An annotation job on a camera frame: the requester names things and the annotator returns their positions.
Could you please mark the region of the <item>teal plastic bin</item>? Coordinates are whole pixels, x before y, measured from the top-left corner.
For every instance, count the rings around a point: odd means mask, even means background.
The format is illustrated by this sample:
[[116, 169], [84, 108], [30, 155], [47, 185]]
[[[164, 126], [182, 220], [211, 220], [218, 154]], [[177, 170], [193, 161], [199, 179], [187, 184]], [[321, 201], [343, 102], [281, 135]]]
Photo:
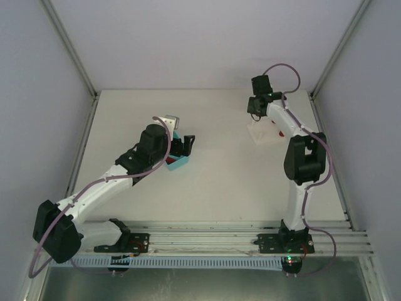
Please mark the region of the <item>teal plastic bin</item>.
[[[180, 137], [176, 132], [173, 133], [173, 139], [174, 138], [181, 138], [182, 140], [184, 140], [184, 136]], [[175, 159], [175, 161], [171, 164], [167, 164], [165, 162], [167, 169], [170, 171], [178, 169], [179, 167], [183, 166], [184, 164], [188, 163], [188, 161], [189, 161], [189, 156], [172, 156], [169, 153], [168, 157], [172, 157]]]

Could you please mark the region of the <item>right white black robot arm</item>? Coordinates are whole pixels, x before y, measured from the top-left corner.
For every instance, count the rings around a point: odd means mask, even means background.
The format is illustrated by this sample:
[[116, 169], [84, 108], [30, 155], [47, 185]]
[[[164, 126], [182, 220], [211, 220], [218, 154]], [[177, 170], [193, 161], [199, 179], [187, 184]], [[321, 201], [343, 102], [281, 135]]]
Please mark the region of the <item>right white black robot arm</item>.
[[286, 97], [273, 91], [267, 75], [256, 76], [251, 83], [253, 96], [249, 98], [247, 113], [254, 119], [267, 117], [288, 140], [283, 163], [289, 179], [288, 205], [273, 244], [283, 253], [299, 252], [311, 242], [305, 225], [308, 189], [325, 173], [326, 150], [320, 141], [326, 142], [326, 137], [322, 132], [310, 136], [311, 129], [289, 110]]

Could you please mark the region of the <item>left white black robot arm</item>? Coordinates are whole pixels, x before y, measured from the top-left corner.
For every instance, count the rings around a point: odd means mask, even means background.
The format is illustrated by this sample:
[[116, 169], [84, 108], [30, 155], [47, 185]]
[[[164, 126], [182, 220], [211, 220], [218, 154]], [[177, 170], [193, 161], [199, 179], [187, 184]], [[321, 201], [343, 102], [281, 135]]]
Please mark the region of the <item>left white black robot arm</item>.
[[194, 142], [195, 136], [179, 137], [167, 122], [148, 125], [139, 142], [120, 155], [99, 179], [57, 203], [47, 200], [39, 206], [34, 240], [56, 263], [67, 262], [87, 248], [96, 253], [118, 253], [122, 258], [146, 253], [149, 237], [132, 233], [119, 219], [85, 222], [92, 212], [134, 187], [161, 163], [171, 166], [187, 159]]

